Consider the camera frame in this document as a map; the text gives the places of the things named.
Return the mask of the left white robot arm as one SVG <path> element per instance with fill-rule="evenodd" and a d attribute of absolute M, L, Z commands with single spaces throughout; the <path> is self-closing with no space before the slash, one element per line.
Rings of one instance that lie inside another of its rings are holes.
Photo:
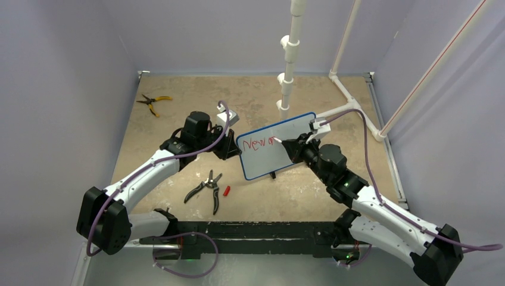
<path fill-rule="evenodd" d="M 177 238 L 176 218 L 165 210 L 132 214 L 135 206 L 167 178 L 183 170 L 203 152 L 219 159 L 239 155 L 231 126 L 239 120 L 233 110 L 217 115 L 216 125 L 202 111 L 193 111 L 182 128 L 164 141 L 140 167 L 118 182 L 88 189 L 82 200 L 76 231 L 95 246 L 112 255 L 127 242 L 156 237 L 164 244 Z"/>

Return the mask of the blue framed whiteboard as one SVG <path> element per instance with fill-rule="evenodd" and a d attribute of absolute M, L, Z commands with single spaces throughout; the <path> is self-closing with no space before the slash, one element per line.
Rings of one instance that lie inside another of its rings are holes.
<path fill-rule="evenodd" d="M 244 178 L 251 181 L 292 166 L 285 148 L 275 139 L 296 139 L 310 132 L 309 123 L 315 118 L 316 114 L 309 112 L 239 135 L 236 144 L 241 150 Z"/>

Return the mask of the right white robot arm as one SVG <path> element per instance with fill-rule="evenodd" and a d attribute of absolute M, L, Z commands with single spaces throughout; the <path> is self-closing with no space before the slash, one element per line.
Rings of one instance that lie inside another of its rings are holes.
<path fill-rule="evenodd" d="M 335 242 L 355 239 L 375 245 L 408 264 L 424 283 L 446 285 L 463 260 L 458 231 L 425 221 L 377 194 L 347 168 L 339 146 L 307 138 L 303 133 L 281 145 L 293 163 L 307 165 L 333 200 L 347 206 L 334 227 Z"/>

